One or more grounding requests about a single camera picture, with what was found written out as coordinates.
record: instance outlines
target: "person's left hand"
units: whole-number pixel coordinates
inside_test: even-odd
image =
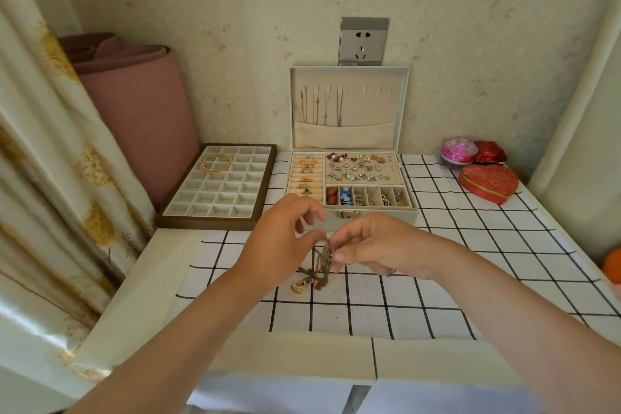
[[[321,203],[293,193],[285,195],[263,213],[235,267],[260,278],[267,292],[272,291],[293,275],[315,244],[325,240],[325,231],[320,230],[296,237],[296,232],[304,232],[302,219],[312,226],[315,218],[326,220]]]

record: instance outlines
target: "table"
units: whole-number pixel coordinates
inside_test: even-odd
[[[416,223],[420,229],[467,245],[621,344],[621,304],[605,277],[524,186],[497,206],[462,189],[456,171],[434,156],[400,158],[422,210]],[[266,208],[284,195],[290,159],[289,152],[277,156]],[[98,368],[121,363],[235,262],[247,236],[158,230],[76,362]],[[338,385],[335,397],[352,385],[370,386],[378,379],[521,386],[498,352],[433,282],[379,277],[350,266],[347,274],[330,276],[322,292],[312,290],[301,300],[288,284],[283,287],[252,311],[210,367],[211,374],[329,380],[327,387]],[[313,353],[322,356],[299,362],[302,354]]]

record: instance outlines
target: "electrical outlet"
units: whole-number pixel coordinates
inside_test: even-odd
[[[388,21],[388,18],[341,17],[338,64],[381,65]]]

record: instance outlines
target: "pink yoga mat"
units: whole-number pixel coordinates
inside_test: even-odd
[[[166,46],[130,45],[114,33],[60,43],[159,210],[199,151],[177,56]]]

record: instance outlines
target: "floral wallpaper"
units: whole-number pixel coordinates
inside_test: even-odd
[[[288,67],[334,65],[341,16],[391,18],[384,64],[412,67],[403,153],[494,139],[532,174],[607,0],[70,0],[84,30],[180,54],[205,141],[289,146]]]

